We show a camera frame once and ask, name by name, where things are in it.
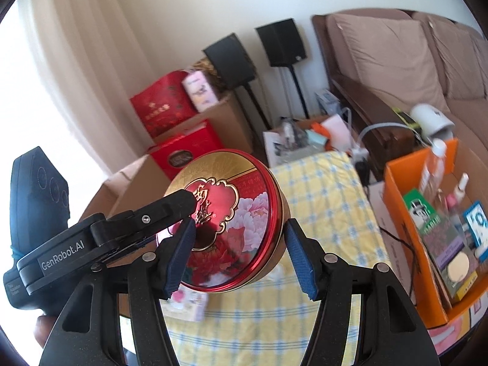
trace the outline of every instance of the yellow checkered tablecloth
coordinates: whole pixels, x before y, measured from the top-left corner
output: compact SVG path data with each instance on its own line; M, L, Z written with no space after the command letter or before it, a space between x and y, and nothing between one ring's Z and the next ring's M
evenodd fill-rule
M350 264L389 263L373 211L344 153L327 152L272 170L289 202L291 216L326 252ZM300 290L290 257L285 275L242 289L211 294L201 323L167 318L184 366L298 366L307 348L319 303ZM352 364L359 327L359 296L353 296L343 364Z

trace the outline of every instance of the hand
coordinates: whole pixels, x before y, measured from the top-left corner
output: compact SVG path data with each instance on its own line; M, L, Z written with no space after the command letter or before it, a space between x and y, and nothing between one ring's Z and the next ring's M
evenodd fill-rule
M55 322L56 317L41 315L37 318L36 326L34 327L34 338L42 348L46 345L47 338L49 337Z

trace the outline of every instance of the speaker stand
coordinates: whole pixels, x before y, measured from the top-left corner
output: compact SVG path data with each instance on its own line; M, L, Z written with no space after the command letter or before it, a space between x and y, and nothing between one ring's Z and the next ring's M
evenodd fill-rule
M249 125L249 128L251 129L251 132L253 133L253 136L256 138L256 139L259 139L260 136L259 136L259 133L258 131L256 130L256 128L254 128L254 125L252 124L251 122L251 119L249 118L249 116L247 115L247 112L246 112L246 109L244 108L244 104L242 103L242 100L241 98L239 97L239 95L237 94L236 90L233 90L232 91L234 93L234 96L239 104L239 106L241 106L241 110L242 110L242 114L244 115L244 118L246 119L246 122L247 124Z
M308 115L307 105L305 104L305 99L303 98L303 94L302 94L302 88L300 88L300 84L298 83L298 79L297 79L297 75L295 73L295 69L294 69L293 65L289 65L289 66L287 66L287 68L289 68L289 70L291 72L291 76L293 77L293 82L295 83L295 87L297 88L298 96L300 97L300 101L302 102L302 107L303 107L303 112L305 113L305 117L307 119L309 119L310 116Z
M259 105L258 100L256 99L256 96L255 96L254 92L251 89L251 86L249 85L248 82L246 82L246 84L243 84L243 87L247 91L247 94L249 95L249 97L251 98L251 100L252 100L252 102L254 104L254 107L256 107L256 110L258 111L259 116L263 120L263 123L264 123L264 126L266 127L266 130L267 131L270 131L271 130L271 125L269 124L268 119L264 115L264 112L263 112L261 106Z

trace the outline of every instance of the white cable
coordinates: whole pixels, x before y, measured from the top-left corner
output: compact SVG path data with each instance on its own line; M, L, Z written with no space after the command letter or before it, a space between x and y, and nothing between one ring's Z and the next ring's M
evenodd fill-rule
M421 144L424 145L424 147L429 147L429 145L422 140L421 136L415 129L404 124L399 124L397 122L380 122L379 124L373 124L365 127L358 136L357 147L360 147L361 141L363 140L364 136L372 129L385 128L391 126L395 126L398 128L407 128L411 130L415 134L415 137L419 140L419 142L421 142Z
M344 114L344 112L347 111L347 126L349 129L349 135L351 136L351 148L354 147L354 138L352 137L352 112L349 107L344 107L341 110L341 115Z

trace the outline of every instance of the blue gripper pad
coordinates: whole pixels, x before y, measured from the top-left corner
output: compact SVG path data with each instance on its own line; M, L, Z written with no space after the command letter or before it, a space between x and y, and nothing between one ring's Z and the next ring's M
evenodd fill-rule
M312 242L316 241L305 236L300 225L294 218L286 222L283 230L286 248L290 254L291 262L302 292L308 294L308 298L315 301L318 295L316 281L321 274L320 259L315 260L315 252L312 245Z
M195 243L196 233L195 221L191 217L186 217L181 221L176 234L171 238L164 239L159 246L166 248L164 249L165 252L172 251L167 263L166 283L163 288L166 300L180 287L186 263Z

